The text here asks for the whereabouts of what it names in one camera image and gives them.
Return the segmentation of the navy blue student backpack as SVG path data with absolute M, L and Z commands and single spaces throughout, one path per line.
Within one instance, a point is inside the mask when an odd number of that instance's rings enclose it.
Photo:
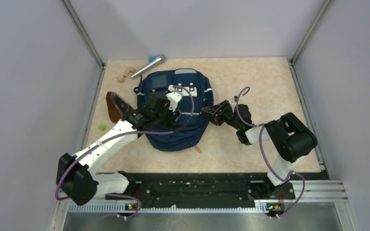
M 182 151 L 196 146 L 209 124 L 209 120 L 201 115 L 201 109 L 214 104 L 209 79 L 195 69 L 181 68 L 157 71 L 140 78 L 139 85 L 134 88 L 137 106 L 142 106 L 153 92 L 169 93 L 172 86 L 180 86 L 175 90 L 183 95 L 177 107 L 182 113 L 173 127 L 175 132 L 146 135 L 153 148 L 163 152 Z

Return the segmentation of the orange pencils bundle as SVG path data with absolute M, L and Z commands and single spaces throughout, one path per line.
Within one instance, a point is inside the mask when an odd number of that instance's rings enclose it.
M 194 146 L 194 149 L 195 149 L 199 154 L 201 154 L 201 153 L 202 153 L 202 151 L 201 151 L 197 146 Z

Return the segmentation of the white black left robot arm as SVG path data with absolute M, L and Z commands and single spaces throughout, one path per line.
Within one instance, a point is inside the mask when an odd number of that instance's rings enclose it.
M 183 95 L 178 91 L 152 93 L 137 109 L 128 110 L 116 125 L 101 138 L 75 154 L 64 154 L 58 162 L 55 198 L 71 199 L 84 205 L 94 197 L 118 193 L 129 199 L 134 184 L 120 173 L 98 175 L 98 169 L 120 149 L 143 134 L 153 134 L 156 125 L 164 127 L 163 135 L 172 134 L 181 111 L 177 108 Z

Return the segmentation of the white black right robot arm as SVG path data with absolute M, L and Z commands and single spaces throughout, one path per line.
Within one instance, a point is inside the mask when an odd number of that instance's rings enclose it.
M 262 197 L 277 198 L 288 183 L 298 163 L 318 145 L 316 136 L 293 113 L 286 113 L 277 120 L 253 125 L 249 107 L 245 104 L 231 106 L 225 100 L 219 104 L 204 107 L 202 115 L 216 126 L 223 123 L 236 129 L 239 141 L 244 145 L 259 144 L 261 152 L 264 141 L 271 141 L 278 157 L 271 165 L 263 154 L 269 171 L 259 187 Z

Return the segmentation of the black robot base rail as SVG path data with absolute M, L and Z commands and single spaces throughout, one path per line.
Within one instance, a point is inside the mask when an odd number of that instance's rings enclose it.
M 123 192 L 141 210 L 179 212 L 259 212 L 283 218 L 300 205 L 332 202 L 334 184 L 327 175 L 297 173 L 273 186 L 265 173 L 128 173 Z

